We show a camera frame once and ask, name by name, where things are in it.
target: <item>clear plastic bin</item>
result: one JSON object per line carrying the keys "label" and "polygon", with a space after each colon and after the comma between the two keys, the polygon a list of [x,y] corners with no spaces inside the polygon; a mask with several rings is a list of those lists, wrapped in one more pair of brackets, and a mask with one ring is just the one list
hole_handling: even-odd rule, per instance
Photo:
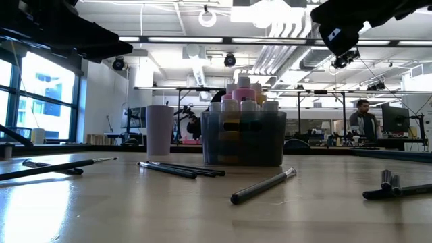
{"label": "clear plastic bin", "polygon": [[201,132],[208,165],[279,166],[286,113],[203,112]]}

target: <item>white bottle cap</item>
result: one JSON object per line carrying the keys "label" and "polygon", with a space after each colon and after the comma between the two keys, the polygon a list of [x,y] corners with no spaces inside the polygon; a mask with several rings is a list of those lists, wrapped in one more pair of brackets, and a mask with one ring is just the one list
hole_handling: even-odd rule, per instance
{"label": "white bottle cap", "polygon": [[236,89],[238,89],[237,84],[227,84],[227,94],[232,94]]}
{"label": "white bottle cap", "polygon": [[222,111],[238,111],[238,101],[235,99],[222,100]]}
{"label": "white bottle cap", "polygon": [[238,88],[250,88],[250,78],[238,77]]}
{"label": "white bottle cap", "polygon": [[218,112],[222,111],[222,106],[220,102],[211,102],[210,103],[210,112]]}
{"label": "white bottle cap", "polygon": [[256,101],[242,101],[240,103],[241,111],[257,111],[257,102]]}
{"label": "white bottle cap", "polygon": [[250,88],[255,90],[256,94],[259,95],[263,91],[263,87],[260,83],[254,83],[250,85]]}
{"label": "white bottle cap", "polygon": [[279,102],[278,101],[264,101],[263,102],[263,111],[279,111]]}

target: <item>desk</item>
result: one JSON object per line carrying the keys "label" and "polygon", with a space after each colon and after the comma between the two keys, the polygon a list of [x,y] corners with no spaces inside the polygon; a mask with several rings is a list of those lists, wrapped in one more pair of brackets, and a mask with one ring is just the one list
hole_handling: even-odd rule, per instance
{"label": "desk", "polygon": [[[83,167],[0,183],[0,242],[333,243],[430,242],[432,196],[367,202],[380,171],[403,185],[432,183],[423,163],[353,156],[286,155],[276,168],[217,167],[225,177],[179,178],[136,166],[145,153],[85,152],[33,157],[62,163],[118,156]],[[171,154],[164,161],[200,166],[200,154]],[[1,173],[27,169],[21,158],[0,163]],[[234,206],[232,193],[282,170],[298,175],[255,199]]]}
{"label": "desk", "polygon": [[423,143],[421,139],[409,139],[409,138],[387,138],[377,139],[378,146],[385,147],[386,149],[398,149],[400,151],[405,150],[406,143]]}

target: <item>security camera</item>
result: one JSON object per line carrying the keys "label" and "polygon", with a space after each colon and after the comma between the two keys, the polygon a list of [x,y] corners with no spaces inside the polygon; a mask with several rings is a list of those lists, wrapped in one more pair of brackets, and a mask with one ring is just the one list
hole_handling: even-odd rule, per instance
{"label": "security camera", "polygon": [[128,64],[124,61],[124,57],[116,57],[113,62],[113,69],[117,71],[123,71],[128,68]]}
{"label": "security camera", "polygon": [[225,64],[225,67],[232,67],[236,64],[236,58],[234,57],[233,53],[228,53],[227,57],[225,57],[225,61],[223,62]]}

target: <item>window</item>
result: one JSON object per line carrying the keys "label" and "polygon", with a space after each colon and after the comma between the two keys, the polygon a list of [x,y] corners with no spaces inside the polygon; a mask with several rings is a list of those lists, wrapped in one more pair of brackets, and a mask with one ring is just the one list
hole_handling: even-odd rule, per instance
{"label": "window", "polygon": [[12,74],[12,64],[0,60],[0,85],[10,86]]}
{"label": "window", "polygon": [[22,82],[20,89],[56,99],[72,102],[75,74],[33,53],[22,59]]}
{"label": "window", "polygon": [[69,138],[71,107],[30,97],[20,97],[20,103],[26,105],[18,111],[18,127],[43,128],[47,139]]}
{"label": "window", "polygon": [[26,57],[17,57],[20,76],[16,63],[2,57],[11,61],[7,53],[0,55],[0,124],[43,128],[46,139],[75,141],[79,80],[75,73],[27,52]]}
{"label": "window", "polygon": [[0,91],[0,124],[6,125],[7,104],[9,101],[9,93]]}

